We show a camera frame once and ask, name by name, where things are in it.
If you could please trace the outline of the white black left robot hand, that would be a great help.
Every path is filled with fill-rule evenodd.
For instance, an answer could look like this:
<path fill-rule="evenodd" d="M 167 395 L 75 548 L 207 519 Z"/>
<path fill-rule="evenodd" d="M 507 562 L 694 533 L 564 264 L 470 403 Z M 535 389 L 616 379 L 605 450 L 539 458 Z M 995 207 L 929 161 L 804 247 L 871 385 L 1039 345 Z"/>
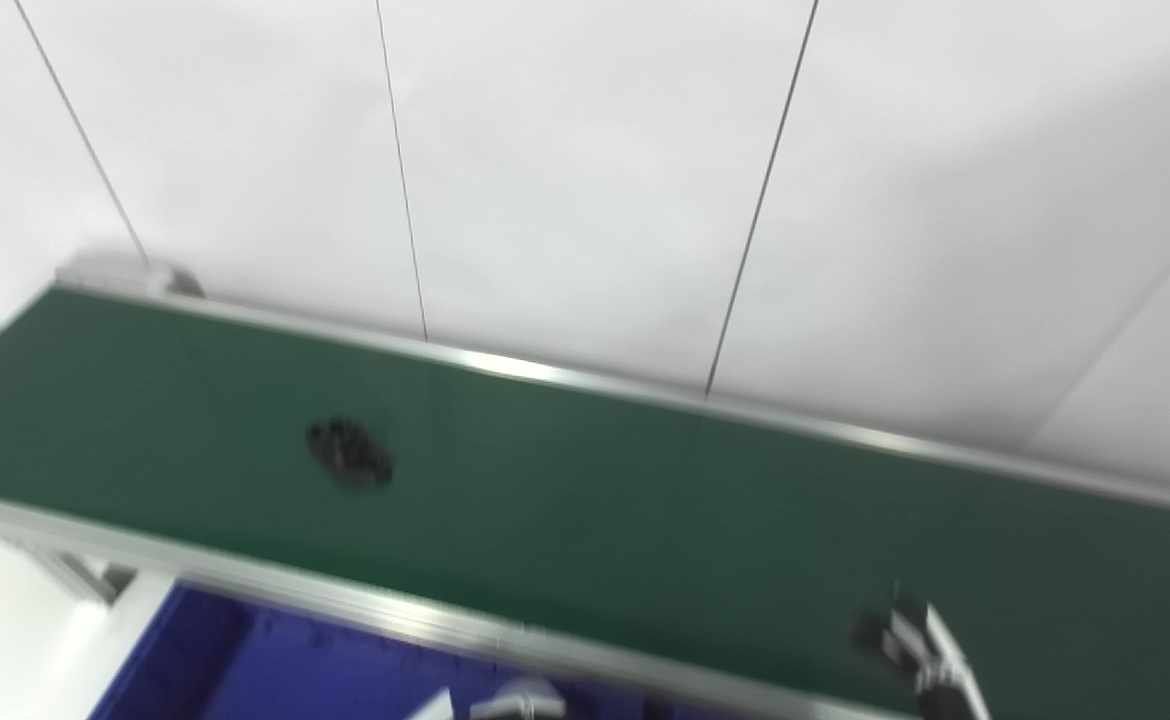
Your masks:
<path fill-rule="evenodd" d="M 439 690 L 406 719 L 571 719 L 565 697 L 541 676 L 516 676 L 486 700 L 461 705 L 448 687 Z"/>

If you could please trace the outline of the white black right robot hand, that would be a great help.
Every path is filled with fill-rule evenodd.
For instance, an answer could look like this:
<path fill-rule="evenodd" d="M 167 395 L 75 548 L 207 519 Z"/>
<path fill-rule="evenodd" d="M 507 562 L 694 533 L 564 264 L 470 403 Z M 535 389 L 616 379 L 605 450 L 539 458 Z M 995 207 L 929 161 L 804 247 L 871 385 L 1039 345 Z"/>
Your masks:
<path fill-rule="evenodd" d="M 886 610 L 856 613 L 849 642 L 911 687 L 923 719 L 991 719 L 961 644 L 932 603 L 893 594 Z"/>

